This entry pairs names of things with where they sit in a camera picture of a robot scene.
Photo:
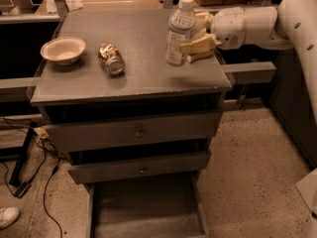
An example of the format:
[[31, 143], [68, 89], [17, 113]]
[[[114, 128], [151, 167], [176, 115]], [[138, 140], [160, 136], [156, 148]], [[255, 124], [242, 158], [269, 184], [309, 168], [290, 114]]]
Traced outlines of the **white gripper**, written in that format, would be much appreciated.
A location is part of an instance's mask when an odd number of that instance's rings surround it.
[[246, 39], [246, 10], [241, 7], [220, 10], [214, 16], [209, 12], [195, 15], [193, 40], [179, 45], [184, 54], [200, 54], [214, 50], [236, 50]]

